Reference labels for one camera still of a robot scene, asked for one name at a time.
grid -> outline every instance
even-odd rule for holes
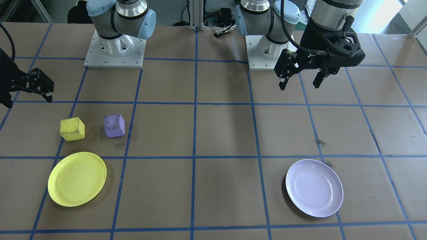
[[[29,68],[29,70],[32,69],[34,66],[34,63],[37,59],[61,59],[61,60],[84,60],[84,58],[49,58],[49,57],[39,57],[40,50],[43,47],[43,44],[49,34],[49,31],[52,27],[52,24],[49,25],[49,28],[46,31],[46,34],[43,38],[42,43],[40,44],[40,47],[35,55],[34,58],[30,57],[17,57],[17,59],[32,59],[32,64]],[[381,67],[381,68],[388,68],[392,72],[402,94],[404,95],[408,105],[368,105],[368,104],[362,104],[359,95],[357,94],[356,88],[354,86],[354,83],[352,81],[352,78],[350,76],[349,71],[347,68],[344,69],[346,72],[346,75],[348,76],[348,80],[353,88],[354,94],[356,95],[358,104],[314,104],[309,103],[307,99],[307,94],[305,91],[305,87],[303,84],[303,79],[301,77],[301,74],[298,75],[299,82],[301,85],[301,89],[304,95],[305,103],[254,103],[253,93],[252,93],[252,84],[251,84],[251,76],[249,70],[247,70],[247,76],[248,76],[248,84],[249,84],[249,95],[250,95],[250,102],[198,102],[197,101],[197,70],[198,70],[198,62],[222,62],[222,63],[231,63],[231,62],[237,62],[241,64],[247,64],[246,61],[241,60],[207,60],[207,59],[198,59],[198,32],[195,33],[195,58],[194,59],[167,59],[167,58],[145,58],[147,60],[156,60],[156,61],[193,61],[195,64],[195,73],[194,73],[194,101],[193,102],[142,102],[138,101],[138,95],[140,92],[140,86],[141,81],[143,78],[143,70],[140,70],[136,93],[135,93],[135,99],[133,102],[131,101],[79,101],[79,95],[80,91],[82,89],[83,83],[85,81],[86,73],[88,68],[86,67],[76,94],[76,97],[74,101],[53,101],[54,103],[72,103],[73,106],[70,111],[69,117],[72,117],[74,110],[76,108],[76,105],[78,103],[90,103],[90,104],[132,104],[133,110],[132,110],[132,117],[129,125],[129,134],[126,141],[126,148],[125,148],[125,154],[124,156],[101,156],[103,159],[123,159],[123,166],[121,171],[121,177],[120,177],[120,184],[119,184],[119,190],[117,193],[117,202],[116,207],[114,211],[114,218],[111,228],[106,229],[57,229],[57,230],[38,230],[38,222],[43,210],[44,203],[46,201],[47,197],[47,188],[44,191],[42,201],[40,203],[40,207],[38,210],[37,217],[34,221],[34,226],[32,230],[1,230],[0,229],[0,236],[1,234],[30,234],[29,239],[32,240],[35,234],[42,234],[42,233],[109,233],[110,239],[112,240],[114,238],[114,234],[117,232],[149,232],[149,231],[189,231],[190,232],[190,239],[192,240],[194,238],[194,232],[195,231],[206,231],[206,230],[237,230],[237,229],[266,229],[268,233],[268,239],[272,239],[271,229],[278,229],[278,228],[322,228],[322,227],[339,227],[340,234],[343,240],[345,240],[345,233],[343,230],[343,227],[350,227],[350,226],[370,226],[370,225],[407,225],[409,228],[409,231],[411,233],[411,236],[413,239],[416,239],[414,231],[412,229],[412,225],[417,224],[427,224],[427,221],[409,221],[408,216],[406,214],[406,211],[402,205],[401,199],[399,197],[399,194],[396,190],[396,187],[393,183],[392,177],[390,175],[389,169],[387,167],[386,161],[384,158],[427,158],[427,155],[383,155],[380,147],[378,145],[378,141],[375,137],[374,131],[371,127],[371,124],[368,120],[367,114],[365,112],[366,107],[381,107],[381,108],[410,108],[412,110],[412,113],[414,114],[415,118],[417,119],[417,122],[419,123],[421,129],[423,130],[424,134],[427,136],[427,132],[423,126],[423,124],[420,121],[420,118],[418,117],[416,111],[414,108],[427,108],[427,105],[412,105],[409,98],[407,97],[404,89],[402,88],[398,77],[393,71],[393,68],[427,68],[427,67],[420,67],[420,66],[394,66],[390,65],[389,61],[386,58],[386,55],[384,54],[383,50],[381,49],[380,45],[378,44],[378,41],[376,40],[375,36],[374,40],[377,44],[378,49],[380,50],[383,58],[387,62],[387,66],[380,66],[380,65],[360,65],[359,67]],[[31,101],[31,100],[19,100],[18,99],[19,93],[17,93],[14,97],[14,102],[16,103],[44,103],[44,101]],[[192,156],[128,156],[128,150],[129,145],[131,142],[131,136],[132,136],[132,128],[133,128],[133,122],[135,119],[135,112],[138,105],[193,105],[194,106],[194,119],[193,119],[193,154]],[[254,123],[254,134],[255,134],[255,141],[256,141],[256,149],[257,149],[257,155],[227,155],[227,156],[205,156],[205,155],[197,155],[196,154],[196,122],[197,122],[197,107],[200,105],[248,105],[251,106],[252,110],[252,118]],[[255,106],[259,105],[283,105],[283,106],[305,106],[307,108],[311,126],[313,129],[313,133],[316,139],[317,143],[317,149],[319,154],[318,155],[261,155],[260,152],[260,145],[259,145],[259,139],[258,139],[258,128],[257,128],[257,117],[255,114]],[[378,154],[377,155],[324,155],[322,153],[321,143],[317,134],[316,126],[313,120],[313,115],[311,112],[311,107],[314,106],[327,106],[327,107],[358,107],[361,109],[363,116],[365,118],[366,124],[369,128],[369,131],[372,135],[372,138],[375,142],[375,146],[377,148]],[[6,121],[8,120],[9,114],[12,110],[8,110],[6,113],[1,125],[0,125],[0,131],[4,127]],[[65,156],[61,156],[60,152],[63,146],[64,139],[61,140],[58,151],[56,156],[0,156],[0,159],[54,159],[53,167],[56,165],[56,163],[64,158]],[[266,225],[255,225],[255,226],[203,226],[198,227],[194,226],[194,211],[195,211],[195,191],[197,189],[195,188],[196,183],[196,163],[197,159],[222,159],[222,158],[252,158],[257,159],[258,161],[258,167],[259,167],[259,174],[260,174],[260,182],[261,182],[261,190],[262,190],[262,197],[263,197],[263,203],[264,203],[264,211],[265,211],[265,218],[266,218]],[[403,213],[403,216],[405,218],[405,221],[385,221],[385,222],[352,222],[352,223],[342,223],[339,211],[336,213],[336,217],[338,220],[338,223],[323,223],[323,224],[295,224],[295,225],[271,225],[269,221],[269,211],[267,206],[267,199],[266,199],[266,192],[265,192],[265,186],[264,186],[264,177],[263,177],[263,169],[262,169],[262,163],[261,159],[263,158],[319,158],[324,163],[325,158],[380,158],[384,169],[387,173],[387,177],[390,181],[390,184],[393,188],[393,192],[395,194],[395,197],[399,203],[399,206],[401,208],[401,211]],[[119,205],[120,205],[120,198],[121,198],[121,192],[123,187],[123,180],[125,178],[126,173],[126,162],[128,159],[191,159],[192,160],[192,187],[191,187],[191,224],[190,227],[186,228],[116,228],[116,221],[117,221],[117,215],[119,212]]]

foam block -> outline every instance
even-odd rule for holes
[[[85,124],[78,117],[61,120],[59,134],[67,141],[85,138]]]
[[[120,113],[104,116],[104,132],[109,138],[125,135],[125,120]]]

blue tape line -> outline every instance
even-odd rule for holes
[[[390,66],[395,68],[427,68],[427,66]]]
[[[313,128],[314,137],[316,139],[317,149],[319,151],[319,155],[322,160],[322,163],[325,163],[325,160],[323,159],[323,156],[322,156],[323,154],[322,154],[322,148],[320,147],[319,137],[317,136],[316,126],[314,125],[313,116],[311,114],[310,106],[308,104],[307,94],[305,92],[304,83],[302,82],[302,77],[300,73],[298,73],[298,77],[299,77],[299,82],[301,84],[302,93],[304,95],[305,103],[307,106],[308,116],[310,117],[311,127]]]
[[[408,96],[406,95],[405,91],[403,90],[403,87],[402,87],[402,85],[400,84],[398,77],[396,76],[395,72],[393,71],[393,68],[390,66],[390,63],[389,63],[389,61],[387,60],[386,55],[384,54],[383,50],[381,49],[380,45],[378,44],[378,41],[377,41],[377,39],[375,38],[375,36],[374,36],[374,35],[372,35],[372,37],[374,38],[375,43],[377,44],[378,48],[380,49],[381,54],[383,55],[384,59],[386,60],[387,65],[389,66],[390,71],[392,72],[393,77],[394,77],[394,78],[395,78],[395,80],[396,80],[396,83],[398,84],[398,86],[399,86],[400,90],[401,90],[401,91],[402,91],[402,93],[403,93],[403,96],[405,97],[406,101],[407,101],[407,102],[408,102],[408,104],[410,105],[411,110],[412,110],[412,113],[414,114],[415,118],[417,119],[417,122],[418,122],[418,124],[420,125],[420,127],[421,127],[421,129],[422,129],[422,131],[423,131],[424,135],[427,137],[426,129],[425,129],[425,128],[424,128],[424,126],[422,125],[422,123],[421,123],[421,121],[420,121],[420,118],[418,117],[417,113],[415,112],[415,109],[412,107],[412,104],[411,104],[411,102],[409,101],[409,98],[408,98]]]
[[[20,103],[48,103],[43,100],[14,100]],[[74,103],[74,101],[60,100],[53,101],[52,103]],[[87,104],[133,104],[130,101],[77,101],[77,103]],[[138,105],[159,104],[159,105],[193,105],[193,102],[136,102]],[[197,105],[251,105],[248,102],[197,102]],[[305,103],[254,103],[255,106],[307,106]],[[311,106],[321,107],[360,107],[358,104],[328,104],[328,103],[309,103]],[[373,105],[362,104],[363,107],[376,107],[376,108],[427,108],[427,105]]]
[[[323,153],[322,153],[322,148],[320,146],[320,140],[319,140],[319,137],[317,135],[316,126],[314,124],[313,115],[311,114],[310,104],[308,103],[307,93],[305,92],[304,83],[302,81],[302,77],[301,77],[300,73],[298,73],[298,77],[299,77],[299,82],[300,82],[300,85],[301,85],[302,93],[304,95],[304,100],[305,100],[305,103],[307,105],[307,111],[308,111],[308,115],[310,117],[311,126],[313,128],[314,137],[316,139],[316,144],[317,144],[317,149],[319,151],[320,160],[322,161],[322,163],[325,163],[325,159],[324,159],[324,156],[323,156]],[[342,240],[345,240],[344,229],[342,227],[341,218],[339,217],[339,211],[336,212],[336,218],[338,220],[338,226],[339,226],[339,231],[341,233],[341,238],[342,238]]]
[[[41,41],[40,47],[38,48],[37,53],[35,54],[34,59],[33,59],[31,65],[29,67],[30,70],[33,68],[34,63],[35,63],[36,59],[38,58],[38,55],[40,54],[40,51],[41,51],[41,49],[43,47],[44,42],[46,41],[47,35],[49,34],[51,28],[52,28],[52,23],[49,24],[49,27],[47,28],[46,34],[44,35],[44,38]]]
[[[164,59],[164,58],[145,58],[145,60],[160,60],[160,61],[195,61],[195,59]]]
[[[71,112],[70,112],[70,115],[69,115],[69,117],[68,117],[68,118],[72,118],[72,117],[73,117],[74,109],[76,109],[77,100],[79,99],[80,92],[82,91],[83,82],[85,81],[86,73],[87,73],[87,72],[88,72],[88,67],[85,67],[85,71],[83,72],[82,81],[80,82],[79,88],[78,88],[78,90],[77,90],[76,97],[75,97],[75,99],[74,99],[73,107],[71,108]]]
[[[196,128],[197,128],[197,62],[199,55],[199,31],[196,28],[196,46],[194,58],[194,119],[193,119],[193,162],[191,171],[191,223],[190,240],[194,239],[194,202],[196,198]]]
[[[355,227],[355,226],[380,226],[380,225],[406,225],[404,221],[397,222],[348,222],[343,223],[345,227]]]
[[[117,192],[116,207],[114,209],[113,223],[111,225],[111,229],[113,229],[113,230],[116,228],[117,216],[119,213],[120,198],[122,196],[123,180],[125,177],[126,162],[127,162],[127,156],[128,156],[129,146],[130,146],[130,142],[131,142],[133,123],[135,120],[135,112],[136,112],[136,107],[137,107],[136,102],[138,100],[139,89],[141,86],[141,80],[142,80],[142,69],[140,69],[140,71],[139,71],[138,84],[137,84],[136,93],[135,93],[135,101],[134,101],[134,106],[133,106],[133,110],[132,110],[132,117],[131,117],[131,122],[129,124],[128,139],[126,142],[125,156],[124,156],[123,165],[122,165],[122,173],[120,175],[120,183],[119,183],[119,190]],[[113,240],[113,239],[114,239],[114,231],[112,231],[110,234],[110,240]]]
[[[339,231],[341,232],[341,238],[345,240],[344,228],[342,227],[341,217],[339,216],[339,211],[336,212],[336,219],[338,220]]]
[[[41,48],[43,47],[44,42],[46,41],[47,35],[49,34],[51,27],[52,27],[52,23],[47,28],[46,34],[44,35],[43,40],[41,41],[40,47],[38,48],[37,53],[35,54],[34,58],[30,58],[30,59],[32,59],[32,62],[31,62],[30,67],[28,68],[28,71],[27,71],[28,73],[32,70],[34,63],[35,63],[35,60],[36,60],[37,56],[39,55]],[[18,99],[19,93],[20,92],[17,92],[15,94],[15,97],[13,98],[13,102],[16,102],[16,100]],[[4,116],[4,118],[0,124],[0,131],[3,129],[3,126],[6,123],[6,120],[8,119],[11,110],[12,110],[11,108],[9,110],[7,110],[6,115]]]
[[[43,47],[44,40],[46,40],[46,37],[47,37],[47,35],[48,35],[48,33],[49,33],[49,30],[50,30],[50,27],[49,27],[49,29],[48,29],[48,31],[47,31],[47,33],[46,33],[46,35],[45,35],[45,37],[44,37],[44,39],[43,39],[42,43],[41,43],[40,49]],[[78,91],[77,91],[77,93],[76,93],[76,97],[75,97],[75,99],[74,99],[73,107],[71,108],[69,118],[71,118],[71,117],[72,117],[72,115],[73,115],[73,113],[74,113],[74,109],[76,108],[77,99],[79,98],[80,91],[81,91],[81,89],[82,89],[82,85],[83,85],[83,82],[84,82],[84,80],[85,80],[87,70],[88,70],[88,68],[86,67],[86,68],[85,68],[85,71],[84,71],[84,73],[83,73],[82,80],[81,80],[81,82],[80,82],[79,89],[78,89]],[[53,168],[56,166],[56,164],[58,163],[58,157],[59,157],[59,154],[60,154],[60,152],[61,152],[61,149],[62,149],[62,145],[63,145],[63,143],[64,143],[64,138],[61,138],[61,142],[59,143],[58,151],[56,152],[55,160],[53,161],[52,170],[53,170]],[[45,190],[44,190],[44,194],[43,194],[43,198],[41,199],[40,207],[39,207],[39,209],[38,209],[37,216],[36,216],[36,219],[35,219],[35,221],[34,221],[34,225],[33,225],[33,229],[32,229],[33,231],[35,231],[35,230],[37,229],[37,225],[38,225],[38,222],[39,222],[39,220],[40,220],[40,216],[41,216],[41,213],[42,213],[42,210],[43,210],[43,207],[44,207],[44,203],[46,202],[47,192],[48,192],[48,189],[47,189],[47,185],[46,185],[46,188],[45,188]],[[31,233],[31,235],[30,235],[30,237],[29,237],[29,240],[33,240],[33,238],[34,238],[34,232],[33,232],[33,233]]]
[[[208,62],[238,62],[238,63],[244,63],[247,64],[247,61],[241,61],[241,60],[209,60],[209,59],[200,59],[199,61],[208,61]]]
[[[357,101],[360,103],[360,98],[359,98],[359,95],[357,94],[357,91],[356,91],[356,88],[355,88],[355,86],[354,86],[354,84],[353,84],[353,80],[351,79],[350,73],[348,72],[348,69],[347,69],[346,67],[345,67],[344,69],[345,69],[345,72],[347,73],[347,77],[348,77],[348,79],[349,79],[349,81],[350,81],[351,87],[353,88],[354,94],[356,95]],[[410,232],[411,232],[412,238],[413,238],[414,240],[416,240],[416,237],[415,237],[414,231],[412,230],[411,224],[409,223],[408,216],[407,216],[407,214],[406,214],[405,209],[403,208],[402,201],[401,201],[401,199],[400,199],[400,197],[399,197],[399,194],[397,193],[397,190],[396,190],[395,184],[393,183],[393,179],[392,179],[392,177],[391,177],[391,175],[390,175],[389,169],[387,168],[387,164],[386,164],[386,162],[385,162],[385,160],[384,160],[384,156],[383,156],[383,154],[382,154],[382,152],[381,152],[381,149],[380,149],[380,147],[379,147],[379,145],[378,145],[378,141],[377,141],[377,139],[376,139],[376,137],[375,137],[374,131],[372,130],[372,126],[371,126],[371,124],[369,123],[369,119],[368,119],[368,117],[367,117],[367,115],[366,115],[366,113],[365,113],[365,109],[363,109],[363,107],[362,107],[362,106],[360,106],[360,109],[362,110],[363,117],[365,118],[366,125],[368,126],[368,129],[369,129],[369,131],[370,131],[370,133],[371,133],[371,135],[372,135],[372,138],[374,139],[375,146],[376,146],[376,148],[377,148],[377,150],[378,150],[378,153],[380,154],[380,158],[381,158],[381,161],[382,161],[382,163],[383,163],[384,169],[385,169],[385,171],[386,171],[386,173],[387,173],[387,177],[389,178],[389,181],[390,181],[390,184],[391,184],[391,186],[392,186],[393,192],[395,193],[396,199],[397,199],[397,201],[398,201],[398,203],[399,203],[399,206],[400,206],[400,208],[401,208],[401,210],[402,210],[402,214],[403,214],[403,216],[404,216],[404,218],[405,218],[405,221],[406,221],[406,223],[407,223],[407,225],[408,225],[408,227],[409,227],[409,230],[410,230]]]
[[[381,155],[322,155],[324,158],[380,158]],[[384,158],[427,158],[427,155],[382,155]],[[123,159],[123,156],[100,156],[102,159]],[[251,159],[258,156],[195,156],[196,159]],[[320,158],[320,155],[261,155],[261,158]],[[0,159],[55,159],[54,156],[0,156]],[[127,159],[192,159],[193,156],[127,156]]]
[[[427,68],[427,66],[357,65],[356,67]]]
[[[267,234],[268,234],[268,239],[272,240],[271,229],[270,229],[270,217],[269,217],[269,213],[268,213],[267,197],[266,197],[266,191],[265,191],[265,186],[264,186],[263,166],[262,166],[262,162],[261,162],[261,151],[260,151],[260,144],[259,144],[259,141],[258,141],[258,128],[257,128],[256,117],[255,117],[254,97],[253,97],[253,94],[252,94],[251,75],[250,75],[249,70],[246,70],[246,72],[248,74],[249,95],[250,95],[250,98],[251,98],[252,120],[254,121],[255,143],[256,143],[256,146],[257,146],[258,168],[259,168],[259,172],[260,172],[261,190],[262,190],[262,193],[263,193],[264,212],[265,212],[266,224],[267,224]]]
[[[41,60],[85,60],[86,58],[49,58],[49,57],[37,57]]]
[[[15,59],[34,59],[34,57],[15,57]]]
[[[250,105],[248,102],[198,102],[197,105]]]
[[[355,226],[384,226],[384,225],[406,225],[405,221],[393,222],[348,222],[342,223],[344,227]],[[427,221],[412,221],[412,225],[427,224]],[[293,224],[293,225],[270,225],[274,229],[288,228],[329,228],[338,227],[338,223],[319,223],[319,224]],[[266,225],[255,226],[200,226],[194,227],[194,231],[209,230],[243,230],[243,229],[267,229]],[[54,233],[108,233],[108,232],[164,232],[164,231],[190,231],[191,228],[116,228],[116,229],[46,229],[46,230],[0,230],[0,234],[54,234]]]
[[[212,59],[169,59],[169,58],[145,58],[146,60],[160,60],[160,61],[208,61],[208,62],[225,62],[225,63],[231,63],[231,62],[238,62],[238,63],[244,63],[247,64],[247,61],[241,61],[241,60],[212,60]]]

plate rim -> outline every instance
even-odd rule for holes
[[[340,189],[341,189],[341,193],[342,193],[342,198],[341,198],[341,202],[340,202],[340,204],[339,204],[339,206],[338,206],[338,208],[336,209],[336,211],[334,211],[332,214],[329,214],[329,215],[320,215],[320,214],[311,214],[311,213],[309,213],[309,212],[307,212],[307,211],[305,211],[305,210],[303,210],[303,209],[301,209],[300,207],[299,207],[299,205],[296,203],[296,200],[295,200],[295,198],[294,198],[294,196],[292,195],[292,193],[291,193],[291,189],[290,189],[290,183],[289,183],[289,171],[294,167],[294,165],[296,165],[296,164],[298,164],[298,163],[300,163],[300,162],[302,162],[302,161],[310,161],[310,162],[312,162],[312,161],[314,161],[315,162],[315,164],[320,164],[320,165],[323,165],[323,166],[326,166],[335,176],[336,176],[336,178],[337,178],[337,180],[338,180],[338,183],[339,183],[339,185],[340,185]],[[336,174],[336,172],[334,171],[334,170],[332,170],[332,168],[330,168],[328,165],[326,165],[325,163],[323,163],[323,162],[321,162],[321,161],[318,161],[318,160],[314,160],[314,159],[301,159],[301,160],[298,160],[298,161],[296,161],[294,164],[292,164],[291,165],[291,167],[288,169],[288,171],[286,172],[286,177],[285,177],[285,185],[286,185],[286,191],[287,191],[287,193],[288,193],[288,196],[289,196],[289,198],[291,199],[291,201],[292,201],[292,203],[299,209],[299,210],[301,210],[302,212],[304,212],[305,214],[307,214],[307,215],[310,215],[310,216],[312,216],[312,217],[330,217],[330,216],[332,216],[332,215],[334,215],[335,213],[337,213],[337,211],[341,208],[341,206],[342,206],[342,203],[344,202],[344,189],[343,189],[343,187],[342,187],[342,182],[341,182],[341,180],[339,179],[339,177],[338,177],[338,175]]]
[[[51,191],[54,191],[54,189],[55,189],[55,187],[54,187],[54,180],[58,176],[59,170],[65,164],[68,164],[68,163],[70,163],[72,161],[72,157],[73,156],[75,156],[75,155],[82,155],[82,154],[85,154],[86,156],[89,155],[90,157],[93,157],[94,159],[96,159],[101,164],[102,170],[104,172],[104,177],[103,177],[103,180],[102,180],[102,184],[100,184],[99,188],[96,190],[96,192],[91,197],[86,198],[84,201],[79,202],[78,204],[64,204],[64,203],[59,203],[59,201],[58,201],[59,199],[56,198],[56,197],[53,197],[52,194],[51,194]],[[99,192],[102,190],[102,188],[104,187],[106,179],[107,179],[107,166],[105,165],[104,160],[100,156],[98,156],[98,155],[96,155],[95,153],[92,153],[92,152],[76,152],[76,153],[73,153],[73,154],[68,155],[67,157],[63,158],[52,169],[52,171],[50,172],[49,178],[47,180],[47,191],[49,193],[50,198],[55,203],[57,203],[57,204],[59,204],[61,206],[64,206],[64,207],[76,207],[76,206],[80,206],[82,204],[85,204],[88,201],[92,200],[94,197],[96,197],[99,194]]]

light blue joint cover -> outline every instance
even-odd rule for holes
[[[240,35],[247,36],[248,30],[246,29],[245,21],[243,19],[242,10],[240,9],[240,5],[236,6],[237,11],[237,17],[236,17],[236,27],[237,27],[237,33]]]
[[[89,17],[96,17],[108,11],[116,4],[116,0],[89,0],[86,4]]]
[[[149,39],[153,35],[154,28],[156,27],[156,12],[152,9],[148,10],[148,13],[145,15],[145,19],[141,24],[139,29],[138,38],[139,39]]]
[[[274,11],[276,12],[277,16],[280,16],[280,1],[275,1],[274,4]],[[290,24],[297,24],[300,11],[298,6],[296,6],[293,2],[285,0],[285,21]]]

